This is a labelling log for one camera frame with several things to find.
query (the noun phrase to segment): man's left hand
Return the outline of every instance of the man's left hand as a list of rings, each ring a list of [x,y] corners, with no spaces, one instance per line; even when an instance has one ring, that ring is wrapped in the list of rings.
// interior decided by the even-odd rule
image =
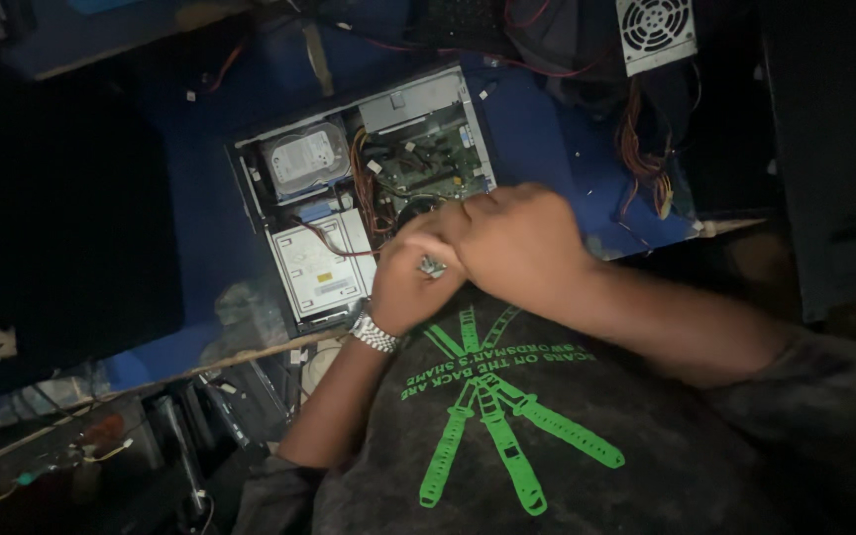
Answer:
[[[428,251],[405,243],[405,237],[415,232],[439,235],[437,213],[422,214],[405,225],[383,248],[374,274],[372,321],[392,336],[401,336],[434,315],[466,280],[456,267],[448,267],[436,279],[419,269]]]

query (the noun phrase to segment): hand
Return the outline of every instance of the hand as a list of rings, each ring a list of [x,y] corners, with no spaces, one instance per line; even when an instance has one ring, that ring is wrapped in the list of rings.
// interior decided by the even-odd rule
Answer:
[[[372,288],[372,321],[392,336],[401,336],[434,315],[464,284],[458,267],[448,267],[438,278],[419,266],[428,250],[406,243],[408,236],[420,233],[424,242],[438,241],[438,213],[425,213],[405,225],[382,250]]]
[[[450,267],[461,267],[478,287],[524,310],[550,316],[564,288],[599,268],[583,248],[574,212],[563,197],[535,184],[497,188],[440,212],[443,240],[412,234]]]

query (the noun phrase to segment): fan grille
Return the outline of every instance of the fan grille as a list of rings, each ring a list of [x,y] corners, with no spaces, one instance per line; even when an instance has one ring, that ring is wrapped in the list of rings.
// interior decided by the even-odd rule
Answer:
[[[689,0],[638,0],[623,13],[623,40],[638,52],[660,51],[682,35],[691,14]]]

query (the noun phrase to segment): metal watch bracelet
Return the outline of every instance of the metal watch bracelet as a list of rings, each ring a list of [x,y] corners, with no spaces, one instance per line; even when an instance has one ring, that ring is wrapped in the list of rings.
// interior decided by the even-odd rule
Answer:
[[[362,340],[366,346],[372,347],[383,353],[394,353],[398,348],[398,338],[378,328],[372,321],[368,312],[359,315],[359,319],[352,325],[350,331],[353,336]]]

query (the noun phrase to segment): green graphic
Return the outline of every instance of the green graphic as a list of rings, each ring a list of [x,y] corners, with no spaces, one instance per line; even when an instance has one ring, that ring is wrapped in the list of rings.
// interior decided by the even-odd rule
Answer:
[[[500,341],[500,337],[507,328],[507,325],[519,312],[520,309],[517,309],[517,307],[508,307],[504,310],[494,322],[487,336],[484,337],[484,342],[480,344],[478,341],[474,308],[462,310],[458,314],[458,320],[461,325],[461,341],[464,347],[458,346],[458,343],[452,340],[436,324],[429,325],[424,329],[424,333],[451,360],[457,360],[469,354],[477,354],[482,349],[487,350],[487,353],[491,353],[494,352],[494,347]],[[529,346],[528,351],[545,351],[548,349],[551,349],[551,347],[543,345],[539,347]],[[566,361],[572,361],[575,358],[577,360],[592,359],[592,355],[587,355],[586,353],[569,352],[574,350],[570,346],[555,347],[553,350],[568,351],[568,353],[553,356],[544,353],[543,357],[545,361],[552,362],[553,359],[560,361],[561,357]],[[516,354],[515,348],[508,348],[507,351],[510,351],[510,355]],[[498,357],[505,353],[502,349],[497,349],[496,352],[498,353]],[[521,365],[536,362],[537,360],[536,355],[525,355],[522,347],[517,347],[517,355],[509,358],[516,359]],[[586,453],[605,467],[619,468],[626,462],[622,452],[612,444],[569,418],[542,406],[537,402],[536,395],[522,392],[519,388],[485,370],[485,367],[495,370],[508,365],[509,363],[506,359],[503,359],[500,365],[497,361],[490,361],[487,364],[479,365],[478,369],[482,375],[467,379],[461,388],[461,393],[458,395],[455,405],[448,407],[448,422],[444,427],[444,431],[441,432],[441,439],[434,449],[431,463],[428,465],[428,470],[425,472],[422,487],[419,491],[419,502],[422,506],[434,507],[441,499],[444,486],[451,473],[451,466],[455,461],[455,455],[458,453],[458,444],[461,443],[461,437],[464,435],[464,429],[468,420],[474,418],[476,415],[475,409],[481,414],[481,422],[487,429],[488,434],[491,435],[494,447],[497,449],[504,467],[507,468],[520,505],[531,516],[538,516],[547,510],[547,499],[544,496],[543,489],[540,487],[540,481],[537,480],[534,469],[531,467],[527,456],[524,455],[523,450],[521,450],[520,444],[517,443],[517,437],[505,418],[506,413],[503,407],[509,407],[513,416],[527,418],[541,430]],[[441,367],[440,373],[444,371],[444,367]],[[468,373],[469,371],[471,371],[470,368],[464,370],[465,378],[471,377]],[[430,372],[432,371],[426,371],[422,375],[427,375],[428,378],[431,378]],[[422,375],[410,378],[409,384],[413,384],[412,381],[415,380],[424,380]],[[450,375],[435,377],[432,379],[432,382],[436,382],[434,385],[437,386],[443,384],[445,379],[450,382],[458,378],[457,372]],[[402,400],[408,395],[418,393],[415,387],[408,390],[410,392],[403,392]]]
[[[507,324],[511,322],[519,312],[520,309],[517,307],[507,307],[507,310],[504,310],[500,317],[497,318],[497,321],[493,323],[491,331],[484,337],[484,344],[482,344],[481,347],[484,347],[485,349],[493,349],[493,347],[497,345],[497,342],[500,341],[500,335],[504,334]]]
[[[478,345],[478,330],[475,326],[475,308],[461,310],[458,319],[461,321],[461,342],[464,343],[464,350],[468,353],[481,351],[482,348]]]
[[[615,446],[569,418],[543,407],[537,402],[537,396],[525,394],[493,373],[485,373],[469,379],[461,389],[458,401],[448,408],[448,423],[422,481],[420,496],[421,504],[425,507],[434,507],[441,499],[451,464],[458,452],[458,444],[464,434],[464,425],[475,415],[472,410],[475,402],[481,409],[481,421],[491,434],[497,452],[511,475],[520,505],[531,516],[547,510],[547,500],[534,469],[504,418],[501,403],[511,407],[515,416],[527,418],[538,428],[597,459],[606,467],[619,468],[626,462]]]
[[[467,351],[458,346],[458,342],[452,340],[451,337],[448,336],[448,333],[441,330],[441,327],[436,324],[428,325],[428,328],[425,329],[425,335],[428,336],[428,339],[434,342],[436,346],[440,347],[441,350],[444,351],[444,354],[451,360],[454,360],[455,357],[451,356],[451,353],[445,350],[446,347],[450,349],[452,353],[455,353],[455,356],[457,357],[463,357],[468,354]]]

